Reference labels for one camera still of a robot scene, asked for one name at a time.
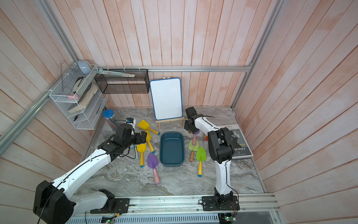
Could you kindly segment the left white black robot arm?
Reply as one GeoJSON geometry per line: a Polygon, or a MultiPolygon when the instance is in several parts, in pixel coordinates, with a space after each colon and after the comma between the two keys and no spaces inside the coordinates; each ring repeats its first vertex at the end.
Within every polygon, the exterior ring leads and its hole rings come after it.
{"type": "Polygon", "coordinates": [[[114,194],[105,189],[75,196],[78,188],[102,167],[114,161],[132,145],[146,142],[147,133],[135,132],[129,123],[120,124],[116,133],[72,170],[53,180],[43,181],[35,191],[33,213],[47,224],[65,224],[71,217],[85,212],[113,213],[114,194]]]}

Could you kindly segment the purple trowel pink handle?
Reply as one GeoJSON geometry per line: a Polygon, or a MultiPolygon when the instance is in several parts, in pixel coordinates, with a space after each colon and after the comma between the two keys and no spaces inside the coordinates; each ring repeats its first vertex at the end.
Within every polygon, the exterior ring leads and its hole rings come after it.
{"type": "Polygon", "coordinates": [[[195,132],[193,132],[193,140],[192,140],[192,145],[196,146],[196,135],[200,133],[200,130],[197,130],[195,132]]]}

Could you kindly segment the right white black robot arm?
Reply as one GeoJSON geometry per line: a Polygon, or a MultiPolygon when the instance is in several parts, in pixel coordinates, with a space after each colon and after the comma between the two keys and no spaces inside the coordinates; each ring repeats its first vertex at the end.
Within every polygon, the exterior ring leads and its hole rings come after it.
{"type": "Polygon", "coordinates": [[[194,107],[187,108],[186,115],[184,128],[192,133],[200,130],[208,137],[208,151],[215,164],[214,195],[203,196],[199,204],[204,211],[232,210],[237,213],[240,210],[239,194],[230,183],[230,165],[234,149],[229,129],[214,125],[204,115],[198,114],[194,107]]]}

